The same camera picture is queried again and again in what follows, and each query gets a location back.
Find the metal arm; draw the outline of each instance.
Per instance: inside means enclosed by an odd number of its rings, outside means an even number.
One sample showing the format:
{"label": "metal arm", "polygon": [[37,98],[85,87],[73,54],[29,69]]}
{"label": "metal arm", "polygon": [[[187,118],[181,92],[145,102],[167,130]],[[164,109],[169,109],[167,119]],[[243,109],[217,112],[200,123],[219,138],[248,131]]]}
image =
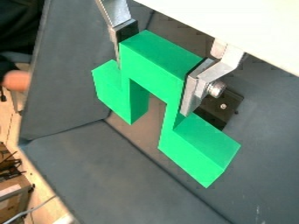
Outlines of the metal arm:
{"label": "metal arm", "polygon": [[96,0],[107,21],[109,39],[115,45],[116,61],[120,67],[119,43],[139,33],[137,22],[131,18],[127,0]]}
{"label": "metal arm", "polygon": [[207,94],[215,98],[220,97],[225,84],[217,78],[237,68],[244,56],[243,51],[217,39],[213,41],[211,54],[215,58],[221,59],[216,61],[205,59],[187,78],[180,111],[184,116],[200,106]]}

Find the green block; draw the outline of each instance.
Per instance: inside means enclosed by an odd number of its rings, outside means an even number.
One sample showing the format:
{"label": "green block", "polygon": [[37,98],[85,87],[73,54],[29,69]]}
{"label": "green block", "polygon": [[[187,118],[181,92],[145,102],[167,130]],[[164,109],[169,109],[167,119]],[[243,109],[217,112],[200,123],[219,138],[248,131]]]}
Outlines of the green block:
{"label": "green block", "polygon": [[159,150],[208,187],[225,171],[239,143],[199,116],[180,114],[184,78],[201,58],[149,31],[123,41],[121,70],[111,60],[92,71],[97,98],[132,124],[149,93],[165,102]]}

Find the cable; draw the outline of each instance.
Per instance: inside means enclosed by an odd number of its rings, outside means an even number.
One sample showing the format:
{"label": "cable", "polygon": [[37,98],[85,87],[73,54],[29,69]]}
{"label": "cable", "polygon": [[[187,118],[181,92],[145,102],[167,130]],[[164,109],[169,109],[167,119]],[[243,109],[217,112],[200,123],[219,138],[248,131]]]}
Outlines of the cable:
{"label": "cable", "polygon": [[10,220],[8,220],[6,222],[4,222],[4,224],[9,224],[12,223],[12,221],[14,221],[17,218],[20,218],[21,216],[24,216],[25,214],[33,212],[36,209],[39,209],[40,207],[43,207],[53,198],[56,198],[56,195],[53,195],[51,198],[48,198],[37,207],[19,213]]}

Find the bolt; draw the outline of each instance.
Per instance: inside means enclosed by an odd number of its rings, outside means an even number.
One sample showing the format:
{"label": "bolt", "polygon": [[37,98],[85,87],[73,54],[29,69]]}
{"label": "bolt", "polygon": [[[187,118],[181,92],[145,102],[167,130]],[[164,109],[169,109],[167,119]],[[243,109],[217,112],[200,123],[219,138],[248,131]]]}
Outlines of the bolt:
{"label": "bolt", "polygon": [[228,105],[227,105],[225,103],[221,103],[221,104],[219,105],[219,107],[220,107],[221,109],[225,109],[225,108],[228,107]]}
{"label": "bolt", "polygon": [[207,92],[213,98],[219,98],[221,93],[225,90],[225,83],[223,83],[220,80],[215,80],[207,87]]}

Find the person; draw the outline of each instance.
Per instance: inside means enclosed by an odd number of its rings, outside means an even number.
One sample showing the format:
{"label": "person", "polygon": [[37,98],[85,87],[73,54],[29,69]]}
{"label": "person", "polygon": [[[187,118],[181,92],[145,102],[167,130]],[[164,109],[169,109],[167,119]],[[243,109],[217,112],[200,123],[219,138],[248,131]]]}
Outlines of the person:
{"label": "person", "polygon": [[1,52],[33,53],[43,15],[44,0],[0,1],[0,85],[14,91],[25,91],[31,74],[20,71]]}

